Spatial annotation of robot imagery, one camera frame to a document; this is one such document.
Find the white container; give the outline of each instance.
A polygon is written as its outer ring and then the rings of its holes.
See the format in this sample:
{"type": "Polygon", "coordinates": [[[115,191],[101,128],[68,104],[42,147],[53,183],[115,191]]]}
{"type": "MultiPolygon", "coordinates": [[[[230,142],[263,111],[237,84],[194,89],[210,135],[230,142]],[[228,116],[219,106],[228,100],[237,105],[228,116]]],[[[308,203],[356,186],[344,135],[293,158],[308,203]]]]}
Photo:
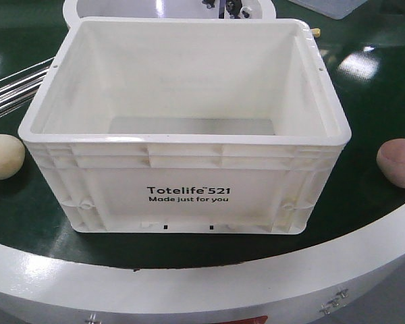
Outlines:
{"type": "Polygon", "coordinates": [[[350,138],[297,20],[84,18],[52,66],[19,133],[79,232],[298,234],[350,138]]]}
{"type": "MultiPolygon", "coordinates": [[[[250,19],[276,18],[271,0],[242,0],[242,5],[250,19]]],[[[219,7],[220,0],[211,9],[200,0],[65,0],[63,16],[69,27],[84,17],[217,19],[219,7]]]]}

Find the clay ball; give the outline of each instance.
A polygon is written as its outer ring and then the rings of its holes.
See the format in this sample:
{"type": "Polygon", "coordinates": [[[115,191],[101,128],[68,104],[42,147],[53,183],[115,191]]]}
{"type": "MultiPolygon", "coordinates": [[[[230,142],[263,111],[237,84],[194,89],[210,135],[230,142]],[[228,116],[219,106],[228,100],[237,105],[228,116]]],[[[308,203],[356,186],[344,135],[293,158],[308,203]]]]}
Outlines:
{"type": "Polygon", "coordinates": [[[382,144],[377,153],[377,164],[392,184],[405,188],[405,138],[382,144]]]}
{"type": "Polygon", "coordinates": [[[0,180],[17,173],[24,162],[26,150],[16,137],[0,134],[0,180]]]}

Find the transparent plastic box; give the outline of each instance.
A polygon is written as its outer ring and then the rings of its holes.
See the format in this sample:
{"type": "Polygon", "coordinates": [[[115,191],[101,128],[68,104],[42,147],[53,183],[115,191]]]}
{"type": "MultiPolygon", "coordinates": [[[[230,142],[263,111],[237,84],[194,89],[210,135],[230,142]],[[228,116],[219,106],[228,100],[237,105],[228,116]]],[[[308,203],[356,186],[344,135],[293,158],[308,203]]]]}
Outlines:
{"type": "Polygon", "coordinates": [[[79,232],[298,234],[350,128],[303,22],[84,18],[19,134],[79,232]]]}

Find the metal rod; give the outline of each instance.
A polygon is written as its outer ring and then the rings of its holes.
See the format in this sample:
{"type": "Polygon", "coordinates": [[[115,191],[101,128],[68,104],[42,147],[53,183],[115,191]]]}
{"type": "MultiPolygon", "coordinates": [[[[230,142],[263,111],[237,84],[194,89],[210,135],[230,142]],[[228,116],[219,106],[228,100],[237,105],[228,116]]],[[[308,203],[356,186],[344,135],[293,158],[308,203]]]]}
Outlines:
{"type": "Polygon", "coordinates": [[[14,73],[14,74],[11,74],[10,76],[6,76],[6,77],[0,79],[0,82],[2,82],[2,81],[4,81],[4,80],[7,80],[7,79],[9,79],[9,78],[12,78],[13,76],[17,76],[18,74],[23,74],[24,72],[29,71],[29,70],[31,70],[31,69],[33,69],[33,68],[36,68],[36,67],[38,67],[38,66],[40,66],[40,65],[50,63],[53,59],[54,59],[54,57],[50,57],[49,59],[46,59],[46,60],[44,60],[44,61],[42,61],[42,62],[39,62],[39,63],[36,63],[36,64],[34,64],[34,65],[32,65],[32,66],[29,66],[29,67],[27,67],[26,69],[23,69],[23,70],[18,71],[18,72],[14,73]]]}
{"type": "Polygon", "coordinates": [[[21,78],[0,87],[0,117],[21,107],[24,103],[34,97],[45,75],[49,71],[49,63],[52,60],[53,58],[46,59],[45,61],[34,64],[26,69],[0,79],[0,84],[2,84],[6,80],[10,81],[15,77],[22,76],[21,78]]]}
{"type": "Polygon", "coordinates": [[[33,91],[36,92],[38,87],[41,85],[42,80],[43,78],[39,78],[39,80],[35,80],[10,92],[8,97],[0,100],[0,109],[6,109],[6,107],[9,107],[9,105],[11,105],[13,102],[18,101],[19,98],[25,97],[27,94],[30,94],[33,91]]]}
{"type": "Polygon", "coordinates": [[[25,78],[18,79],[18,80],[14,81],[14,82],[11,82],[11,83],[9,83],[9,84],[7,84],[5,86],[2,86],[0,88],[0,97],[5,96],[11,89],[13,89],[13,88],[15,88],[17,86],[25,84],[25,83],[27,83],[27,82],[35,79],[35,78],[38,78],[39,76],[42,76],[42,77],[45,76],[45,74],[47,74],[48,70],[49,70],[49,66],[44,67],[43,69],[41,69],[39,71],[36,71],[36,72],[34,72],[32,74],[29,74],[25,78]]]}

